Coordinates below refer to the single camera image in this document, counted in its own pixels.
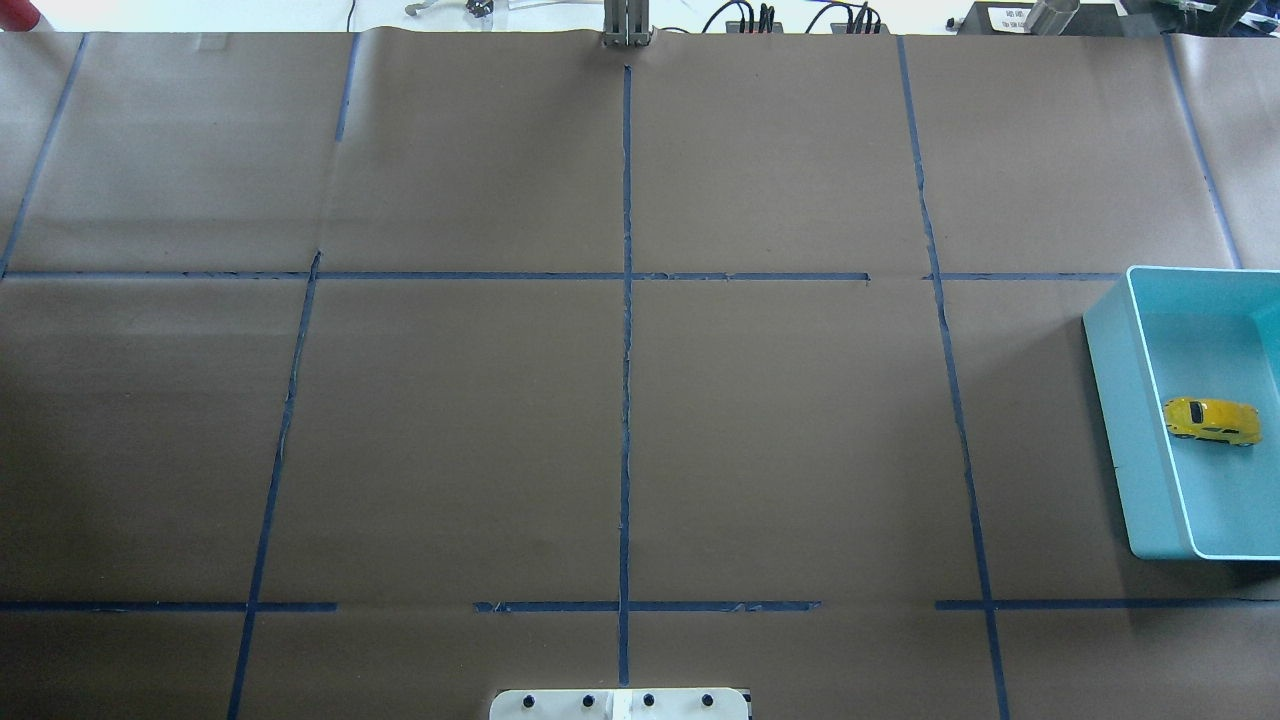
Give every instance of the white label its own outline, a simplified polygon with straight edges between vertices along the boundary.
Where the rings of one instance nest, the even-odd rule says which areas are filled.
[[[996,32],[1027,33],[1027,13],[1023,8],[987,8],[991,29]]]

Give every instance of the blue painter's tape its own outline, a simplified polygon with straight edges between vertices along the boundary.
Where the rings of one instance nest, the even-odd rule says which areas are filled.
[[[860,281],[869,282],[867,273],[636,273],[637,281]]]
[[[658,601],[632,602],[632,612],[810,612],[819,600]]]
[[[612,600],[581,602],[476,602],[479,614],[518,614],[518,612],[617,612],[618,603]]]
[[[1226,220],[1226,211],[1222,210],[1222,199],[1217,193],[1217,183],[1213,182],[1213,172],[1208,168],[1208,159],[1204,158],[1204,146],[1201,145],[1199,129],[1196,127],[1196,118],[1192,115],[1192,106],[1187,102],[1187,88],[1183,86],[1183,72],[1178,68],[1178,54],[1174,53],[1174,41],[1169,35],[1162,36],[1165,41],[1165,55],[1169,58],[1169,72],[1174,76],[1174,92],[1178,95],[1178,106],[1183,110],[1183,120],[1187,123],[1187,132],[1192,137],[1192,147],[1196,150],[1196,160],[1201,165],[1201,174],[1204,184],[1208,186],[1208,199],[1213,205],[1213,214],[1217,217],[1217,225],[1226,240],[1226,252],[1231,258],[1231,266],[1240,269],[1240,251],[1235,246],[1235,236],[1231,233],[1231,224]]]
[[[328,272],[323,281],[621,281],[625,273],[512,273],[512,272]]]
[[[708,600],[708,601],[632,601],[631,612],[809,612],[822,607],[819,600]],[[612,600],[568,602],[475,602],[477,614],[522,612],[617,612]]]
[[[236,676],[232,682],[230,702],[227,706],[227,719],[236,720],[239,715],[241,693],[244,689],[244,671],[248,669],[250,647],[253,643],[253,623],[259,611],[259,597],[262,592],[262,571],[266,566],[266,550],[271,539],[271,521],[275,518],[275,501],[280,492],[280,475],[284,471],[284,450],[289,439],[289,427],[293,424],[293,405],[298,396],[298,366],[302,364],[302,346],[307,340],[307,327],[311,324],[311,306],[316,296],[316,275],[320,269],[320,252],[311,259],[307,277],[307,291],[302,299],[302,318],[298,320],[298,337],[293,343],[293,364],[289,368],[289,383],[284,395],[284,410],[280,413],[280,434],[275,443],[275,461],[271,466],[271,483],[266,491],[266,509],[262,511],[262,529],[257,538],[257,555],[253,560],[253,577],[250,580],[248,607],[244,612],[244,626],[241,632],[239,655],[236,659]]]
[[[631,65],[622,69],[622,450],[618,506],[618,687],[631,683]]]
[[[995,282],[1019,282],[1019,281],[1115,282],[1123,277],[1124,273],[942,273],[943,281],[995,281]],[[932,281],[933,275],[928,274],[920,279]]]
[[[10,278],[33,281],[305,281],[291,272],[148,272],[148,270],[14,270]]]
[[[40,143],[40,152],[36,155],[36,164],[31,169],[31,178],[27,181],[27,190],[22,193],[22,202],[18,205],[18,214],[14,215],[13,227],[9,229],[9,242],[4,246],[4,254],[0,255],[0,278],[5,277],[9,272],[9,260],[13,259],[13,251],[18,246],[18,236],[22,234],[22,225],[27,222],[27,210],[31,208],[31,200],[36,195],[36,186],[40,183],[40,174],[45,169],[45,163],[49,160],[49,150],[54,145],[54,136],[58,135],[58,126],[63,122],[63,114],[67,111],[67,100],[72,96],[72,86],[76,85],[76,76],[79,74],[81,63],[84,60],[84,47],[88,45],[88,33],[81,36],[79,46],[76,49],[76,59],[72,60],[72,68],[67,72],[67,82],[63,83],[63,94],[58,96],[58,105],[54,106],[54,117],[49,120],[49,129],[45,131],[45,140]]]
[[[978,512],[978,489],[973,480],[973,461],[969,455],[969,433],[965,429],[964,405],[960,397],[960,379],[956,373],[955,355],[951,348],[951,329],[947,325],[946,299],[942,295],[942,270],[938,264],[938,246],[933,233],[933,219],[924,195],[924,158],[920,152],[920,133],[915,122],[915,101],[911,97],[911,74],[906,61],[906,44],[897,37],[899,70],[902,74],[902,99],[906,105],[906,123],[911,137],[911,156],[915,161],[915,186],[920,201],[920,220],[929,247],[929,277],[933,283],[933,300],[937,305],[938,329],[942,334],[942,356],[947,366],[947,382],[951,386],[951,411],[955,416],[956,432],[960,434],[960,452],[964,457],[964,482],[969,492],[969,527],[973,533],[974,556],[978,560],[978,583],[983,601],[991,601],[991,573],[987,568],[987,548],[982,536],[982,518]],[[996,612],[986,609],[987,646],[991,652],[991,671],[996,684],[996,706],[1001,720],[1009,720],[1009,696],[1005,691],[1005,661],[1000,651],[1000,633],[996,626]]]
[[[0,602],[0,612],[244,612],[243,602]]]
[[[347,58],[347,82],[342,86],[342,105],[338,108],[338,129],[333,133],[334,142],[342,142],[347,133],[347,106],[351,105],[351,86],[356,79],[356,53],[360,51],[360,33],[351,36],[351,56]]]
[[[257,612],[337,612],[337,602],[260,602]]]
[[[247,602],[6,601],[0,612],[244,612]],[[259,612],[337,612],[337,602],[264,602]]]
[[[988,607],[1001,612],[1055,611],[1055,610],[1197,610],[1197,609],[1280,609],[1280,600],[1244,597],[1114,597],[1114,598],[1056,598],[1056,600],[940,600],[933,607],[941,612],[984,611]]]

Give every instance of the metal bracket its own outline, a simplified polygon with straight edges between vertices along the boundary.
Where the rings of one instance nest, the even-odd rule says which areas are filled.
[[[604,44],[649,45],[649,0],[604,0]]]
[[[750,720],[750,697],[731,688],[506,691],[489,720]]]

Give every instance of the white mounting plate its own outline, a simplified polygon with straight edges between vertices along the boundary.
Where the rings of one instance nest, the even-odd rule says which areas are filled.
[[[705,705],[703,696],[710,696]],[[652,705],[645,705],[652,700]],[[732,688],[506,691],[489,720],[750,720],[751,703]]]

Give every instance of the light blue plastic bin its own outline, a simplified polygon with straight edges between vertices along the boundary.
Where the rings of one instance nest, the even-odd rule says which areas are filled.
[[[1280,273],[1129,268],[1084,329],[1134,555],[1280,560]],[[1170,437],[1178,396],[1253,405],[1262,442]]]

